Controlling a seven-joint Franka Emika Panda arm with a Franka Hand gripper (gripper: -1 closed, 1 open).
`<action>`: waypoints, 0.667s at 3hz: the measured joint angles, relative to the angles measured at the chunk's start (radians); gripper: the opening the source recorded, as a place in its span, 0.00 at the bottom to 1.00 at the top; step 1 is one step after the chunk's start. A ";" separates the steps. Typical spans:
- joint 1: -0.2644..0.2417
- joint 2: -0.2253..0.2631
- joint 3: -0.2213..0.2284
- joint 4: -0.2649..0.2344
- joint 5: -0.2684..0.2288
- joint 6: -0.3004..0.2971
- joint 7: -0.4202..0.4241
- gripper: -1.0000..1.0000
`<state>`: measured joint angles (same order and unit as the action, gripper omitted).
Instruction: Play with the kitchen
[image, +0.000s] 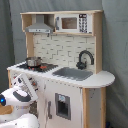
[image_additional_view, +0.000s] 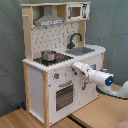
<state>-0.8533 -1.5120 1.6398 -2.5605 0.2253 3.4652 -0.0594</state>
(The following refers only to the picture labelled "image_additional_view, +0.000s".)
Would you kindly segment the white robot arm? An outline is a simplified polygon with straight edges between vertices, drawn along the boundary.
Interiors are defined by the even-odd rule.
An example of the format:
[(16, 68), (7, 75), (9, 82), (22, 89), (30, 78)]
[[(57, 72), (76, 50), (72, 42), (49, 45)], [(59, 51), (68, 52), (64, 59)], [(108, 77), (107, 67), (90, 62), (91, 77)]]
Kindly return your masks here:
[(105, 95), (113, 96), (119, 99), (128, 99), (128, 81), (126, 81), (119, 91), (113, 91), (111, 85), (114, 75), (92, 69), (88, 64), (75, 62), (72, 69), (79, 77), (83, 77), (97, 85), (97, 89)]

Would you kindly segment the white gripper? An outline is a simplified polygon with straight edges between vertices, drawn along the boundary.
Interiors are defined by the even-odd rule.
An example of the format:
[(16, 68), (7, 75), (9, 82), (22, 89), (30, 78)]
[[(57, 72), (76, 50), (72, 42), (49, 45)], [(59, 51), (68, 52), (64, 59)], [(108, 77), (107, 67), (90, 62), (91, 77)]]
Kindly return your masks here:
[(92, 68), (88, 64), (81, 62), (75, 62), (72, 65), (72, 69), (79, 77), (83, 77), (85, 79), (89, 78), (89, 73), (92, 71)]

